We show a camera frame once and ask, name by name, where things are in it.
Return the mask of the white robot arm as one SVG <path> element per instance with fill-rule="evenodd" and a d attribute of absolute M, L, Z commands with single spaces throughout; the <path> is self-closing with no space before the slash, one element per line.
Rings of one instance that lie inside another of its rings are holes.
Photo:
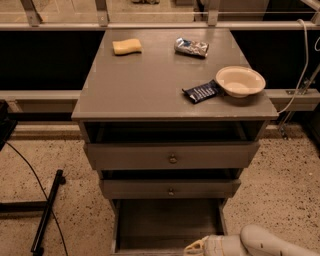
<path fill-rule="evenodd" d="M 208 235 L 188 245 L 184 256 L 320 256 L 250 224 L 237 235 Z"/>

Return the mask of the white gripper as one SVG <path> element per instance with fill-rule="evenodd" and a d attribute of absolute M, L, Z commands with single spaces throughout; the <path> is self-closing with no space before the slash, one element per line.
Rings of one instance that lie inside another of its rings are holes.
<path fill-rule="evenodd" d="M 240 256 L 238 235 L 209 235 L 184 248 L 184 256 Z"/>

